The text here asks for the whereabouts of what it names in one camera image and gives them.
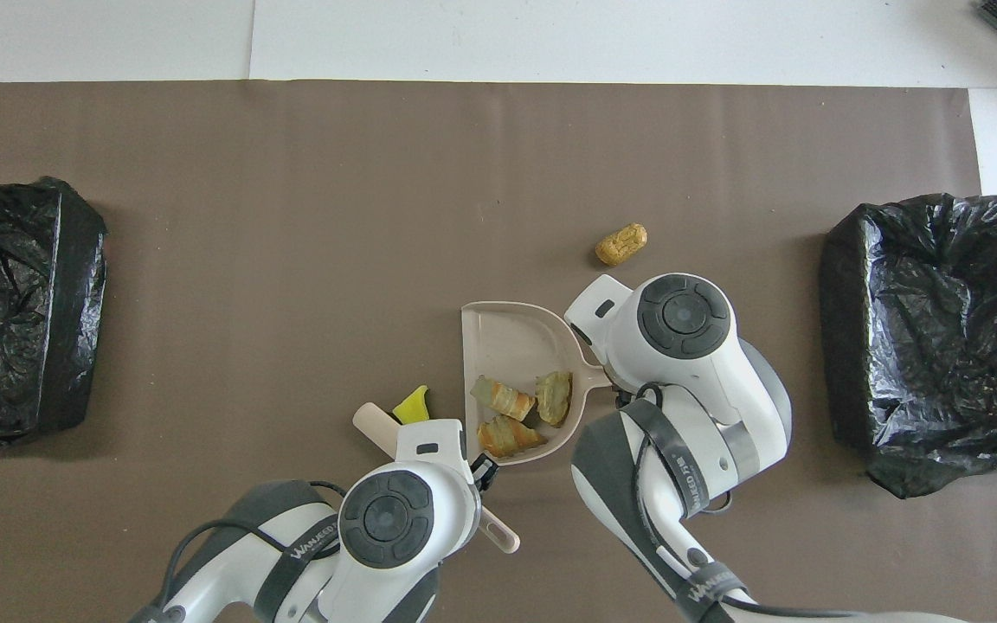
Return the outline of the pink plastic dustpan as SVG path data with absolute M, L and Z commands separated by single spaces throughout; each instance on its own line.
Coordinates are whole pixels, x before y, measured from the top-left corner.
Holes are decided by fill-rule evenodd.
M 472 301 L 460 308 L 460 335 L 464 422 L 471 456 L 484 452 L 476 430 L 498 417 L 470 394 L 476 379 L 488 377 L 529 395 L 539 377 L 554 371 L 571 374 L 569 413 L 562 425 L 552 427 L 537 415 L 529 415 L 526 426 L 541 434 L 544 443 L 510 457 L 497 457 L 500 466 L 527 464 L 556 453 L 581 426 L 590 391 L 612 386 L 601 366 L 587 362 L 581 339 L 549 309 L 521 301 Z

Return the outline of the brown sponge chunk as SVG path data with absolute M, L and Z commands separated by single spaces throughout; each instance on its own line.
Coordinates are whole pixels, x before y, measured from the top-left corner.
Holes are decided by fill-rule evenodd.
M 602 237 L 594 247 L 594 256 L 605 266 L 619 266 L 633 259 L 647 243 L 647 228 L 640 223 L 629 223 Z

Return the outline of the pale yellowish foam chunk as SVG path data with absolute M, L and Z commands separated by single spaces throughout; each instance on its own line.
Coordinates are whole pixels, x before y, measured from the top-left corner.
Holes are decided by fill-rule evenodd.
M 537 398 L 534 395 L 522 393 L 518 388 L 486 376 L 476 378 L 468 394 L 479 405 L 519 422 L 524 422 L 531 410 L 537 406 Z
M 495 415 L 476 428 L 476 440 L 494 458 L 507 458 L 542 446 L 546 439 L 510 415 Z
M 551 428 L 559 428 L 569 414 L 571 377 L 570 371 L 555 370 L 538 377 L 535 383 L 538 417 Z

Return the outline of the brown table mat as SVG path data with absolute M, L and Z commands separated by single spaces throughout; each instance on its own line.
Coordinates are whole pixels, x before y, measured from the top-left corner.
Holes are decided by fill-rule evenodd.
M 980 194 L 968 96 L 929 88 L 217 81 L 0 84 L 0 183 L 106 220 L 86 421 L 0 447 L 0 623 L 126 623 L 249 488 L 351 485 L 351 423 L 428 385 L 460 417 L 460 308 L 562 314 L 602 236 L 629 286 L 697 273 L 793 403 L 790 453 L 692 534 L 765 604 L 997 620 L 997 473 L 898 500 L 834 441 L 828 230 Z

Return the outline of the crumpled open black bag bin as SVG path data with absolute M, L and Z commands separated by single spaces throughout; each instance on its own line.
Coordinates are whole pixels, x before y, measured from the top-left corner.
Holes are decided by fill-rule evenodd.
M 836 441 L 897 499 L 997 472 L 997 195 L 863 202 L 824 238 Z

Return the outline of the flat taut black bag bin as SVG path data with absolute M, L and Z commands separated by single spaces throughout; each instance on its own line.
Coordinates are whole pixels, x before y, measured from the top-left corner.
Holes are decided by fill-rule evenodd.
M 0 184 L 0 445 L 86 418 L 107 233 L 67 182 Z

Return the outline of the yellow sponge piece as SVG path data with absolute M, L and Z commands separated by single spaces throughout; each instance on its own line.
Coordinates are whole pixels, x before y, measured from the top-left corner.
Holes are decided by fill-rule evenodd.
M 427 404 L 428 385 L 420 385 L 410 395 L 403 398 L 391 410 L 391 415 L 401 425 L 410 425 L 430 421 L 431 415 Z

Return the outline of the beige brush black bristles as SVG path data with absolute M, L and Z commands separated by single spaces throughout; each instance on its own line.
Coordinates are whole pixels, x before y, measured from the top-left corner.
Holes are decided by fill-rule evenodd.
M 398 450 L 398 430 L 401 425 L 391 417 L 391 414 L 384 413 L 375 403 L 367 402 L 352 415 L 352 425 L 387 456 L 395 458 Z M 513 555 L 521 548 L 521 537 L 518 533 L 499 520 L 486 505 L 481 508 L 478 532 L 507 555 Z

